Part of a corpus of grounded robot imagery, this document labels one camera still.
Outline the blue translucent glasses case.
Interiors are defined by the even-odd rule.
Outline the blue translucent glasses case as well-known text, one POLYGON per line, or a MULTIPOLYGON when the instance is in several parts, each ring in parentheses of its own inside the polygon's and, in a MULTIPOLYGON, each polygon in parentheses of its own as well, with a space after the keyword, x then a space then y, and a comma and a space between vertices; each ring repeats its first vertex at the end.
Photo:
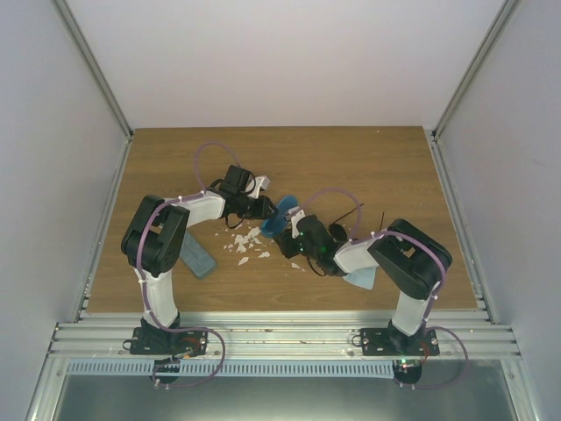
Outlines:
POLYGON ((275 235, 281 233, 287 226, 288 220, 286 214, 293 208, 299 206, 295 196, 285 196, 277 204, 278 213, 264 221, 260 226, 260 232, 265 238, 272 239, 275 235))

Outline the light blue cloth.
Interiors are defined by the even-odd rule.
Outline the light blue cloth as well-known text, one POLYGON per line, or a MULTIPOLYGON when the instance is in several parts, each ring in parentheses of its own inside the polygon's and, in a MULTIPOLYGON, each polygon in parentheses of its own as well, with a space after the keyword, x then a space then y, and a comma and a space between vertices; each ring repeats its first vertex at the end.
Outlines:
POLYGON ((343 279, 355 287, 361 289, 371 290, 376 277, 376 268, 361 268, 357 269, 343 277, 343 279))

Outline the grey-blue glasses case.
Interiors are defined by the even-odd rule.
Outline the grey-blue glasses case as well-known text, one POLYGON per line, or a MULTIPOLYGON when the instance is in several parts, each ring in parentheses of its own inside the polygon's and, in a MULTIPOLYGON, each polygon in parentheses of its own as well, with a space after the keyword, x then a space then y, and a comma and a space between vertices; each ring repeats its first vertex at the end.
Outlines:
POLYGON ((184 234, 180 259, 197 279, 207 277, 217 268, 217 262, 189 232, 184 234))

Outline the black round sunglasses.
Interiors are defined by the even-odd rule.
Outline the black round sunglasses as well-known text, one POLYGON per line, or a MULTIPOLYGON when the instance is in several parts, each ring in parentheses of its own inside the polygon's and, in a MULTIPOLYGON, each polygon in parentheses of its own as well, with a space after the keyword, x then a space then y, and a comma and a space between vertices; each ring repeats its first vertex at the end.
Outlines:
POLYGON ((360 203, 358 206, 356 206, 355 208, 347 211, 345 214, 341 215, 339 218, 337 218, 335 221, 333 221, 332 223, 329 224, 328 232, 329 232, 330 236, 332 237, 332 239, 334 240, 334 242, 337 245, 343 244, 347 241, 359 242, 359 241, 363 241, 363 240, 366 240, 366 239, 373 238, 376 235, 376 233, 382 229, 382 227, 384 225, 384 221, 385 221, 385 216, 386 216, 386 210, 385 209, 383 209, 381 211, 380 222, 379 222, 378 228, 376 230, 374 230, 373 232, 370 232, 367 237, 365 237, 365 236, 352 237, 351 236, 353 223, 349 222, 348 218, 353 213, 357 213, 358 209, 361 209, 364 205, 365 205, 364 203, 360 203))

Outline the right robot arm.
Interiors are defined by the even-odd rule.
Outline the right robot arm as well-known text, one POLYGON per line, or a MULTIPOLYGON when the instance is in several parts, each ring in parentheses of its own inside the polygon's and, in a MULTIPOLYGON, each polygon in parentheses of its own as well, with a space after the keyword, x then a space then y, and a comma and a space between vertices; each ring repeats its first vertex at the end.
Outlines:
POLYGON ((401 218, 366 239, 351 239, 308 215, 274 234, 273 240, 285 258, 301 255, 317 275, 341 277, 363 289, 372 289, 382 270, 400 291, 387 326, 389 347, 399 355, 418 347, 452 264, 445 247, 401 218))

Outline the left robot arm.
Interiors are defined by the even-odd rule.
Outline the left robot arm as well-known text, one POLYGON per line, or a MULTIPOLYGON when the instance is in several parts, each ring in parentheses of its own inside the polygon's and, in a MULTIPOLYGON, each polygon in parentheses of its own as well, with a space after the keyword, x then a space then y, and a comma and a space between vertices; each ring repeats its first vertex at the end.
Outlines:
POLYGON ((234 215, 242 222, 267 220, 278 214, 264 195, 265 175, 231 165, 224 178, 189 196, 145 196, 121 241, 121 251, 134 268, 144 305, 143 320, 154 329, 150 343, 159 353, 178 349, 179 311, 174 302, 173 268, 180 258, 187 229, 234 215))

